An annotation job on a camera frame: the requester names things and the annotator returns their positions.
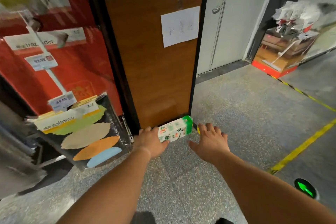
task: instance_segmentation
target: hand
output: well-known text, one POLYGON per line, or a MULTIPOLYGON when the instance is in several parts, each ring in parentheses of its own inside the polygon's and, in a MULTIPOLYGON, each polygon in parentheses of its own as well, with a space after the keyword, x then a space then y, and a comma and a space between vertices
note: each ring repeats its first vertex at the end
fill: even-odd
POLYGON ((188 145, 201 159, 211 164, 215 164, 218 153, 230 152, 228 146, 228 135, 222 133, 218 127, 213 127, 211 123, 198 125, 201 133, 199 144, 188 141, 188 145))
POLYGON ((147 127, 145 130, 140 129, 139 135, 134 137, 133 151, 144 150, 150 154, 150 158, 158 157, 169 144, 169 140, 160 142, 158 137, 159 128, 147 127))

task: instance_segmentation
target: blue oval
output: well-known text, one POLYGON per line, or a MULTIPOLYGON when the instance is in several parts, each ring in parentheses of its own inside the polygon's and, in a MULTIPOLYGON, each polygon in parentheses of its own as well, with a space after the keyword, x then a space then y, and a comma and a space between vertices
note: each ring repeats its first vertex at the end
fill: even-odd
POLYGON ((92 157, 87 163, 87 167, 95 167, 103 163, 104 161, 108 160, 109 158, 113 157, 114 155, 117 155, 120 152, 121 149, 119 147, 112 147, 110 149, 104 150, 101 153, 92 157))

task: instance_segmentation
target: forearm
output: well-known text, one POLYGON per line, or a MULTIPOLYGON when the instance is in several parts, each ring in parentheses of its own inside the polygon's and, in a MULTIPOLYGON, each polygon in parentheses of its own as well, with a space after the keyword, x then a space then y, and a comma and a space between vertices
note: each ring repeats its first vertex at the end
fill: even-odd
POLYGON ((215 166, 250 224, 335 223, 323 205, 230 152, 218 154, 215 166))
POLYGON ((132 152, 96 182, 59 220, 60 223, 130 223, 137 209, 150 155, 132 152))

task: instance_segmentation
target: orange oval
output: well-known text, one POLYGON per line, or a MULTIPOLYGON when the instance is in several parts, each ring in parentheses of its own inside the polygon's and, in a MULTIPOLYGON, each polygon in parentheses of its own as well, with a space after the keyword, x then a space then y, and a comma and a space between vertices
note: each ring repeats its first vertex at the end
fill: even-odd
POLYGON ((84 160, 94 157, 95 155, 101 153, 104 150, 107 150, 114 146, 119 141, 119 136, 110 136, 98 141, 93 142, 92 144, 86 146, 80 152, 74 156, 73 160, 84 160))

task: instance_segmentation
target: black circular floor sign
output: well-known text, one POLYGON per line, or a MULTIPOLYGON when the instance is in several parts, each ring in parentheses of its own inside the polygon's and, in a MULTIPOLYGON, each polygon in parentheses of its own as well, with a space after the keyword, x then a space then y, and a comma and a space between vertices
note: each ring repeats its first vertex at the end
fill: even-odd
POLYGON ((317 190, 305 179, 297 178, 294 181, 294 186, 301 192, 305 193, 307 196, 313 199, 317 198, 317 190))

